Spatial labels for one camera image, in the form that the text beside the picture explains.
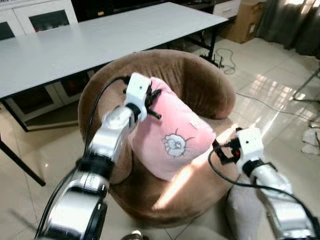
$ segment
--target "black cable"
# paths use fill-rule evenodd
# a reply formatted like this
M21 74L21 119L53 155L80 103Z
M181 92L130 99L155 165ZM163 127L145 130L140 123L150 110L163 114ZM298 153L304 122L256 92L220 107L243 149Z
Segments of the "black cable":
M275 192L278 192L278 193L281 193L281 194L285 194L289 197L291 197L292 199L294 199L298 204L300 204L302 206L302 208L304 209L305 211L305 214L307 215L307 217L310 219L311 221L311 224L313 225L313 229L314 229L314 233L317 237L317 239L320 239L320 224L319 224L319 221L318 221L318 218L313 216L311 211L307 208L307 206L301 201L299 200L296 196L294 196L293 194L287 192L287 191L284 191L284 190L281 190L281 189L277 189L277 188L274 188L274 187L270 187L270 186L263 186L263 185L258 185L258 184L246 184L246 183L241 183L241 182L237 182L237 181L233 181L232 179L228 178L227 176L223 175L214 165L213 163L211 162L211 155L212 153L215 152L215 150L217 149L218 147L213 147L213 150L210 152L209 156L208 156L208 162L209 162L209 165L210 167L213 169L213 171L218 174L221 178L223 178L224 180L226 180L227 182L233 184L233 185L237 185L237 186L240 186L240 187L245 187L245 188L254 188L254 189L265 189L265 190L271 190L271 191L275 191Z
M308 121L312 121L312 119L306 118L306 117L304 117L304 116L302 116L302 115L299 115L299 114L296 114L296 113L293 113L293 112L280 111L280 110L278 110L278 109L276 109L276 108L273 108L272 106L266 104L264 101L261 101L260 99L257 99L257 98L255 98L255 97L243 95L243 94L238 93L238 92L237 92L236 94L238 94L238 95L240 95L240 96L242 96L242 97L248 98L248 99L256 100L256 101L258 101L258 102L266 105L268 108L270 108L270 109L272 109L272 110L274 110L274 111L276 111L276 112L278 112L278 113L290 114L290 115L298 116L298 117L303 118L303 119L308 120Z
M130 76L119 76L119 77L114 78L113 80L108 82L107 85L104 86L104 88L99 92L98 96L95 99L95 102L94 102L94 104L92 106L89 122L88 122L87 127L86 127L85 138L84 138L85 139L85 145L84 145L83 156L85 156L87 151L88 151L89 135L90 135L91 125L92 125L93 119L95 117L95 113L96 113L96 108L97 108L98 102L99 102L102 94L105 92L105 90L108 87L110 87L110 85L112 85L113 83L115 83L116 81L119 81L119 80L123 80L125 84L128 84L129 80L130 80Z
M228 48L223 48L223 47L218 48L217 50L215 50L215 54L221 58L221 62L222 62L222 63L223 63L223 61L224 61L224 58L222 57L222 54L218 52L219 50L225 50L225 51L229 51L229 52L230 52L230 62L232 63L232 66L222 64L223 66L228 67L227 69L225 69L225 70L223 71L224 74L226 74L226 75L232 75L232 74L234 74L234 73L236 72L236 64L235 64L235 62L232 60L232 57L233 57L233 55L234 55L234 52L233 52L232 50L228 49Z
M39 238L40 237L40 234L42 233L43 231L43 228L44 228L44 225L45 225L45 222L46 222L46 219L47 219L47 216L48 216L48 213L49 213L49 210L51 208L51 205L52 203L54 202L55 200L55 197L57 196L58 192L60 191L60 189L62 188L62 186L66 183L66 181L74 174L74 172L77 170L78 168L78 165L76 165L60 182L59 184L56 186L56 188L54 189L53 193L51 194L50 196L50 199L49 201L47 202L46 206L45 206L45 209L43 211L43 214L42 214L42 217L41 217L41 220L40 220L40 223L39 223L39 226L36 230L36 233L35 233L35 239Z

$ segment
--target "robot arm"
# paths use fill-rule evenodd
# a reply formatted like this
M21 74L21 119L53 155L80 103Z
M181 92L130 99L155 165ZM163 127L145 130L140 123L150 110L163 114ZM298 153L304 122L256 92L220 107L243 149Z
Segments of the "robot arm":
M271 163L264 162L264 146L258 128L238 130L236 138L222 146L232 149L232 158L226 158L217 147L217 142L215 145L222 164L234 162L238 172L246 174L253 185L269 187L269 189L257 188L257 196L266 209L277 240L318 239L319 226L315 229L314 223L306 214L306 209L291 196L270 189L293 193L289 180Z
M131 75L124 105L103 116L87 154L52 207L41 239L100 238L107 212L103 200L125 140L147 113L161 117L148 109L160 93L151 93L151 83L149 78L138 73Z

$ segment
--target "cabinet door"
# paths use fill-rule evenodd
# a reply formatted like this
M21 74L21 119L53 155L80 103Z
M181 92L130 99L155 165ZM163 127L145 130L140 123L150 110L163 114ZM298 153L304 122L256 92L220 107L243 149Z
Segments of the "cabinet door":
M12 9L0 11L0 40L24 34L25 32Z
M23 122L63 106L53 85L26 90L5 101Z
M81 93L94 75L94 71L79 72L72 76L65 77L59 82L55 82L54 88L61 98L62 102L67 105L80 99Z
M14 9L26 34L77 23L70 0L54 0Z

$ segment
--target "gray curtain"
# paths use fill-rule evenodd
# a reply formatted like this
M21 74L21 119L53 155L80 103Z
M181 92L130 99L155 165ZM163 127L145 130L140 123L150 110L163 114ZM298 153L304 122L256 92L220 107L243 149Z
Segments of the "gray curtain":
M268 0L256 36L320 59L320 0Z

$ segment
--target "pillow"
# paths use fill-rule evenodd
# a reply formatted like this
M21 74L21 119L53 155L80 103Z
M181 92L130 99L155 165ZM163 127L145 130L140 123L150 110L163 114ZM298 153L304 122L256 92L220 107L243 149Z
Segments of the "pillow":
M128 141L153 175L171 181L180 169L208 150L216 134L163 80L151 80L152 91L162 90L151 109L162 118L148 115L138 123Z

